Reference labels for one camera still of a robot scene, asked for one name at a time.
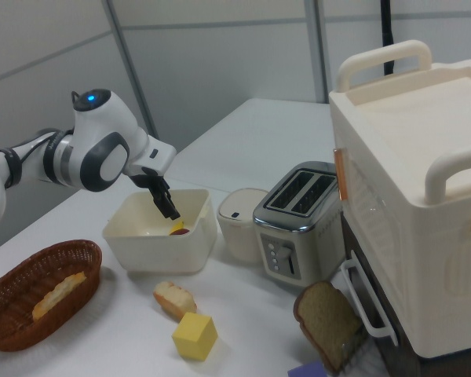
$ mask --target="toaster lever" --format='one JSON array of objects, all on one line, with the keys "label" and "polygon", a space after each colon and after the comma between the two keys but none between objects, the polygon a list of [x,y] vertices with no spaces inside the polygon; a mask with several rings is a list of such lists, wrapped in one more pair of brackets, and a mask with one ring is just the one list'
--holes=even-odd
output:
[{"label": "toaster lever", "polygon": [[291,256],[291,249],[286,246],[282,246],[276,252],[276,257],[281,260],[286,260]]}]

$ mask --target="baguette piece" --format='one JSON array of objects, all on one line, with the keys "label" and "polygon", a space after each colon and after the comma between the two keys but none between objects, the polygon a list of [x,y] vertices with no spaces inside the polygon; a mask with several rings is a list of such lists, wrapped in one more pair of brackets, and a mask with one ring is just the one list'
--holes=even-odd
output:
[{"label": "baguette piece", "polygon": [[43,300],[39,302],[33,308],[31,315],[33,320],[39,320],[46,315],[58,302],[68,296],[74,289],[76,289],[84,280],[86,274],[82,271],[80,273],[74,273],[73,275],[65,278],[55,288],[44,296]]},{"label": "baguette piece", "polygon": [[177,320],[181,320],[187,312],[197,313],[197,305],[192,294],[170,281],[157,284],[154,297],[161,307]]},{"label": "baguette piece", "polygon": [[303,290],[293,311],[324,367],[337,375],[342,368],[342,344],[352,341],[363,324],[347,298],[329,281],[320,281]]}]

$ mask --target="gray wall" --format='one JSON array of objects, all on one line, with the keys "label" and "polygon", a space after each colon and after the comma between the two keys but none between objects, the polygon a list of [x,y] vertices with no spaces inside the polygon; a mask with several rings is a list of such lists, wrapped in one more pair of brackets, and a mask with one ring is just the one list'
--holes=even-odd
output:
[{"label": "gray wall", "polygon": [[[395,42],[471,58],[471,0],[392,0],[392,13]],[[180,151],[249,98],[326,102],[340,64],[381,45],[379,0],[0,0],[0,147],[71,128],[70,92],[104,87]],[[73,192],[8,190],[0,244]]]},{"label": "gray wall", "polygon": [[113,0],[160,138],[181,150],[252,97],[324,102],[312,3]]},{"label": "gray wall", "polygon": [[[391,1],[394,42],[417,39],[426,43],[433,61],[454,63],[471,59],[471,0]],[[340,64],[355,53],[382,46],[379,0],[323,0],[323,45],[327,56],[328,90],[334,89]],[[414,67],[414,60],[397,61],[394,71]],[[383,75],[383,68],[360,72],[354,83]]]},{"label": "gray wall", "polygon": [[[0,147],[72,128],[71,91],[96,87],[119,93],[143,123],[101,0],[0,0]],[[0,245],[73,193],[39,181],[7,190]]]}]

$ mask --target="yellow cube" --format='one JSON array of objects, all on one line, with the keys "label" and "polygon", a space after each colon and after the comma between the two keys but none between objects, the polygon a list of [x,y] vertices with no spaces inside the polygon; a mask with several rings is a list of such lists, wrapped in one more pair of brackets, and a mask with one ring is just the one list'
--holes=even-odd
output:
[{"label": "yellow cube", "polygon": [[173,333],[174,344],[182,357],[204,361],[218,338],[213,319],[186,313]]}]

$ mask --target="white handle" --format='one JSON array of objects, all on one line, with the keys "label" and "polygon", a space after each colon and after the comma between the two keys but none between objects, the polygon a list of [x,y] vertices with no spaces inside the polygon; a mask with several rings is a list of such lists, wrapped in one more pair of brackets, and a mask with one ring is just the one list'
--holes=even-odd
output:
[{"label": "white handle", "polygon": [[471,169],[471,147],[456,149],[436,159],[425,175],[425,201],[439,204],[445,200],[447,179],[459,171]]},{"label": "white handle", "polygon": [[[356,293],[354,287],[352,286],[351,280],[349,279],[349,273],[347,270],[352,268],[358,270],[361,280],[363,281],[365,288],[368,290],[368,293],[370,294],[371,300],[375,304],[375,308],[377,309],[378,314],[384,322],[385,326],[383,328],[374,328],[371,325],[370,320],[368,320],[368,316],[364,311],[363,305],[361,305],[360,298],[358,297],[358,294]],[[392,343],[394,343],[394,346],[398,346],[398,338],[396,337],[396,333],[393,329],[393,326],[391,326],[389,318],[385,314],[384,308],[382,308],[382,304],[380,303],[380,301],[378,301],[378,297],[375,294],[375,291],[371,286],[370,281],[368,280],[367,274],[364,273],[363,267],[361,267],[360,261],[358,261],[358,258],[356,257],[355,253],[352,252],[352,259],[347,259],[340,265],[340,270],[342,271],[342,275],[344,276],[345,282],[347,283],[347,287],[349,288],[352,299],[354,300],[354,304],[356,305],[356,308],[360,313],[361,320],[363,321],[364,327],[367,329],[368,334],[374,336],[375,338],[384,338],[385,336],[390,336],[392,339]]]},{"label": "white handle", "polygon": [[431,50],[424,42],[415,40],[395,43],[394,45],[353,55],[346,59],[338,69],[337,92],[344,93],[348,91],[350,88],[349,80],[358,71],[384,64],[388,61],[413,57],[415,55],[418,57],[419,69],[421,71],[431,69],[431,63],[433,62]]}]

